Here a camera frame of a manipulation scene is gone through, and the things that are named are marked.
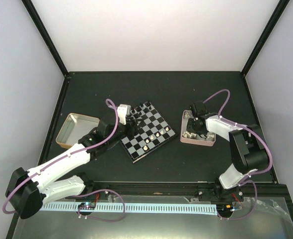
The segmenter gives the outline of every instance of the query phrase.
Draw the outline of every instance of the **black table surface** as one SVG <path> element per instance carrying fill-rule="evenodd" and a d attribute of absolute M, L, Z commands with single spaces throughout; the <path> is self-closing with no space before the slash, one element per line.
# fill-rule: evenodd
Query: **black table surface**
<path fill-rule="evenodd" d="M 191 103 L 228 89 L 231 98 L 222 116 L 244 124 L 257 123 L 240 72 L 74 72 L 70 76 L 47 160 L 66 150 L 55 139 L 68 114 L 100 118 L 111 111 L 106 98 L 132 107 L 150 100 L 180 134 L 182 113 Z M 207 109 L 218 112 L 225 99 L 226 93 L 216 96 L 206 104 Z M 96 182 L 213 182 L 230 164 L 229 142 L 221 137 L 213 147 L 181 143 L 176 137 L 135 164 L 118 143 L 65 177 L 85 172 Z M 272 176 L 256 175 L 253 180 L 271 182 Z"/>

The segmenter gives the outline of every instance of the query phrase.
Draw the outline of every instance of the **metal tray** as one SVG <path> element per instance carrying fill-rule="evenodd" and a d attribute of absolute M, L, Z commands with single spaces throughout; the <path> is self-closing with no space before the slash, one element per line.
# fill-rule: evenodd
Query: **metal tray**
<path fill-rule="evenodd" d="M 97 127 L 99 121 L 95 117 L 70 113 L 56 137 L 56 142 L 63 148 L 71 148 L 79 139 Z"/>
<path fill-rule="evenodd" d="M 181 136 L 180 141 L 182 143 L 191 143 L 203 146 L 213 146 L 216 140 L 216 135 L 214 133 L 209 133 L 206 135 L 206 139 L 201 138 L 198 134 L 195 139 L 184 137 L 184 133 L 186 132 L 187 122 L 189 118 L 193 118 L 191 111 L 184 111 L 182 116 L 182 125 L 181 125 Z"/>

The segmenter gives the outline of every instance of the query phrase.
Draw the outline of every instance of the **white wall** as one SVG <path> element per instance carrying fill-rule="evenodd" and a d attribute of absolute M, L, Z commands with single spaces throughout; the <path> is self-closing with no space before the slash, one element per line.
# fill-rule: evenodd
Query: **white wall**
<path fill-rule="evenodd" d="M 279 0 L 33 0 L 69 71 L 240 71 Z"/>
<path fill-rule="evenodd" d="M 37 164 L 62 81 L 22 2 L 0 0 L 0 238 L 12 219 L 1 211 L 8 181 Z"/>
<path fill-rule="evenodd" d="M 293 200 L 293 1 L 247 79 L 279 181 L 288 185 Z"/>

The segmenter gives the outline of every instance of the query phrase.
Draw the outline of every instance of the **checkered pattern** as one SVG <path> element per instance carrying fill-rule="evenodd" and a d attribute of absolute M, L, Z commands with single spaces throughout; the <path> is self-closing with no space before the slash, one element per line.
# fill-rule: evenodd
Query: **checkered pattern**
<path fill-rule="evenodd" d="M 133 163 L 176 136 L 175 131 L 149 101 L 131 110 L 131 114 L 134 118 L 143 120 L 139 124 L 140 130 L 133 139 L 129 140 L 128 137 L 121 139 Z"/>

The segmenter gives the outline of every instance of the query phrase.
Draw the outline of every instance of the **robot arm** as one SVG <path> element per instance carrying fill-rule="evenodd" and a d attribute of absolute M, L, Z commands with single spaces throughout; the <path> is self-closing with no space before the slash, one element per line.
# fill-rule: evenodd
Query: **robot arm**
<path fill-rule="evenodd" d="M 188 125 L 198 133 L 212 132 L 230 142 L 232 164 L 215 180 L 214 196 L 217 200 L 227 200 L 230 193 L 253 172 L 264 169 L 269 157 L 263 145 L 240 126 L 233 125 L 216 114 L 209 113 L 203 102 L 190 106 L 194 119 Z M 246 126 L 263 139 L 261 128 Z"/>
<path fill-rule="evenodd" d="M 102 117 L 97 128 L 94 128 L 61 155 L 27 171 L 23 168 L 15 170 L 7 187 L 6 197 L 22 181 L 33 176 L 9 199 L 19 216 L 22 219 L 29 218 L 38 212 L 43 204 L 68 196 L 86 194 L 92 190 L 93 182 L 83 174 L 65 180 L 56 180 L 74 168 L 86 164 L 106 152 L 123 136 L 134 136 L 135 131 L 138 130 L 138 124 L 130 116 L 130 111 L 131 107 L 128 105 L 120 105 L 117 108 L 119 117 L 117 130 L 108 141 L 100 146 L 85 150 L 87 147 L 102 142 L 111 134 L 115 127 L 114 114 L 107 114 Z"/>

